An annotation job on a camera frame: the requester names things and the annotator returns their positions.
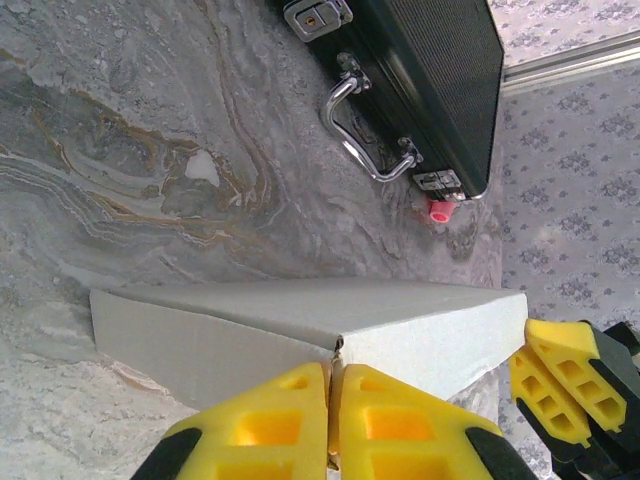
cardboard box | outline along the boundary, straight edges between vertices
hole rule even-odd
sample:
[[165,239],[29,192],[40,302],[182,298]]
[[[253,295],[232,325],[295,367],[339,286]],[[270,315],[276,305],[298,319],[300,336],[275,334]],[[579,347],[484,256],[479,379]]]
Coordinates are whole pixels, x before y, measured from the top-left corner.
[[448,399],[524,342],[522,292],[363,278],[91,292],[98,349],[196,408],[305,362]]

marble floor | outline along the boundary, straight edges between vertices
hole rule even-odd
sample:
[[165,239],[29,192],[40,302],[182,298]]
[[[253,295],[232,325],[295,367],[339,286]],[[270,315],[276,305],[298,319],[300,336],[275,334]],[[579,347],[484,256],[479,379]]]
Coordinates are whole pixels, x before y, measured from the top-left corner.
[[[501,283],[500,146],[490,194],[429,224],[408,181],[371,182],[322,128],[329,81],[273,11],[144,3],[0,2],[5,478],[126,479],[189,413],[96,353],[91,287]],[[497,418],[496,379],[457,401]]]

chrome handle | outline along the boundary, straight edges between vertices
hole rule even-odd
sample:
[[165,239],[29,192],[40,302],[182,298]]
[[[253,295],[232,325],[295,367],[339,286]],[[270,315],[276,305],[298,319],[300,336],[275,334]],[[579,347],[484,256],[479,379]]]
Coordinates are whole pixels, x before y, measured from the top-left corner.
[[345,78],[331,89],[326,101],[322,106],[321,118],[324,126],[338,139],[342,141],[342,145],[347,151],[362,165],[371,175],[371,178],[378,182],[391,182],[402,175],[409,168],[415,167],[417,163],[422,161],[422,156],[408,138],[401,138],[398,143],[403,147],[400,161],[388,173],[382,173],[378,170],[373,160],[360,143],[336,120],[333,118],[333,112],[336,107],[347,98],[351,93],[360,93],[363,88],[367,88],[368,84],[363,83],[362,77],[355,75],[346,75]]

metal strip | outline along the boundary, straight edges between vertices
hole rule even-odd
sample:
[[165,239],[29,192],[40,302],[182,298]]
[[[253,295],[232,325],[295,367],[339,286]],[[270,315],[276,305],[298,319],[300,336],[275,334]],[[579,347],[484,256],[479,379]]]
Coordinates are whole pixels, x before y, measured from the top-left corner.
[[509,96],[637,59],[640,30],[507,67],[502,92]]

